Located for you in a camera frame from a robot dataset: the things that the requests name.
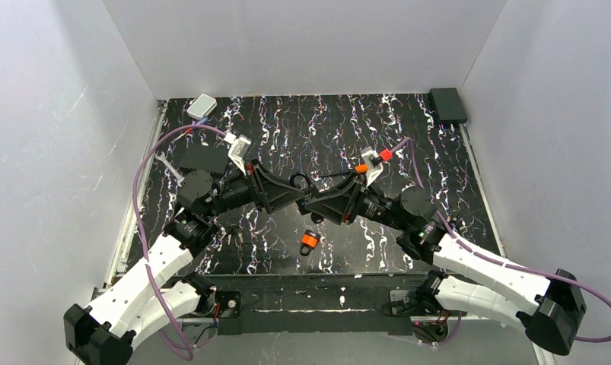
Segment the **orange padlock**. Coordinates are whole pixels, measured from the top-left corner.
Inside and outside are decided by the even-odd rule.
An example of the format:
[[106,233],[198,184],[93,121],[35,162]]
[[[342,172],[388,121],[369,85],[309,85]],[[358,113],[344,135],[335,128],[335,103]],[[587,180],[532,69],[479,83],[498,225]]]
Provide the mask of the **orange padlock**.
[[301,239],[301,246],[299,249],[299,253],[302,256],[309,256],[313,250],[317,247],[319,241],[321,239],[321,235],[312,230],[306,230]]

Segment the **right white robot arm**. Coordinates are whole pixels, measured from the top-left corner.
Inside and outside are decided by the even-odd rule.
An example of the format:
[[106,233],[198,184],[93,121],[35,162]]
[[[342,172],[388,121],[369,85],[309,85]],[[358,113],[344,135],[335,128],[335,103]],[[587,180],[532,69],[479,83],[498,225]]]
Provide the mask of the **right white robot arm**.
[[390,198],[355,176],[322,192],[307,188],[301,207],[336,224],[364,217],[401,231],[396,242],[409,257],[468,279],[430,280],[428,292],[442,308],[495,319],[553,354],[570,354],[587,312],[577,278],[561,268],[533,272],[469,243],[446,228],[424,189]]

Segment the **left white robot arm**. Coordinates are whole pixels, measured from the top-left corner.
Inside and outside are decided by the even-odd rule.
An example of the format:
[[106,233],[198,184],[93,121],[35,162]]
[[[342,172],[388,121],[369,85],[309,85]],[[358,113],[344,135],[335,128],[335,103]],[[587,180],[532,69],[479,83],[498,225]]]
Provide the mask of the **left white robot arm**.
[[142,258],[110,289],[85,306],[72,305],[63,317],[65,344],[84,364],[126,364],[134,350],[178,317],[209,312],[214,287],[190,274],[161,293],[180,269],[212,242],[213,218],[249,203],[268,213],[305,196],[295,183],[273,175],[257,160],[217,183],[204,170],[188,173],[177,191],[176,213]]

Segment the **bunch of black keys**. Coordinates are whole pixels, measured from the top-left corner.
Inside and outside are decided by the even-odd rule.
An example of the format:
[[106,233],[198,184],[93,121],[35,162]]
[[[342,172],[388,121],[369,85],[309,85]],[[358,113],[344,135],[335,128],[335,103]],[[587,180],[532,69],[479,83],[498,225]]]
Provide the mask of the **bunch of black keys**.
[[231,242],[234,243],[242,243],[243,242],[243,234],[241,226],[237,224],[230,225],[224,233],[224,236],[221,239],[222,244],[230,245]]

